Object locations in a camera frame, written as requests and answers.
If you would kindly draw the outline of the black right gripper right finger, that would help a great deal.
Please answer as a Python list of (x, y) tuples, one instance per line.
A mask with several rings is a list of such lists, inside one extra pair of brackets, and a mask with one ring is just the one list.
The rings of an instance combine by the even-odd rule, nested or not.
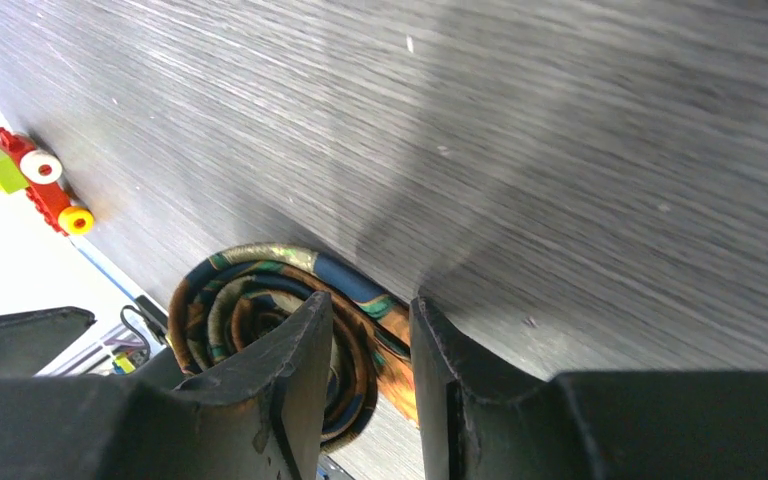
[(768, 371), (567, 371), (548, 381), (410, 306), (429, 479), (768, 479)]

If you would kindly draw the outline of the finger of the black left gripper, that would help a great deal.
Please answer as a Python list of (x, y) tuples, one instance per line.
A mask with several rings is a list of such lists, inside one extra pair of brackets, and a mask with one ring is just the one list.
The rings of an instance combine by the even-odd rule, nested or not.
[(0, 375), (34, 375), (96, 323), (78, 307), (0, 315)]

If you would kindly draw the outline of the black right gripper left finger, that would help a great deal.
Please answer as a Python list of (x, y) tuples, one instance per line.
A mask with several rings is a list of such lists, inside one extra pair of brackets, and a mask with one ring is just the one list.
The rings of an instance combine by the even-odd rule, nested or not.
[(0, 479), (313, 479), (332, 319), (314, 293), (173, 389), (136, 373), (0, 378)]

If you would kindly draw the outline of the blue orange green tie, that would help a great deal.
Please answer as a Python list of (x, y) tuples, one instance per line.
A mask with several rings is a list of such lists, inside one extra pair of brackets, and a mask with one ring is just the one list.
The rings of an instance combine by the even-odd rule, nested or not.
[(333, 309), (322, 451), (356, 439), (380, 396), (416, 424), (408, 306), (352, 266), (302, 246), (230, 247), (191, 270), (168, 307), (167, 338), (179, 367), (187, 376), (206, 372), (252, 346), (317, 292), (330, 294)]

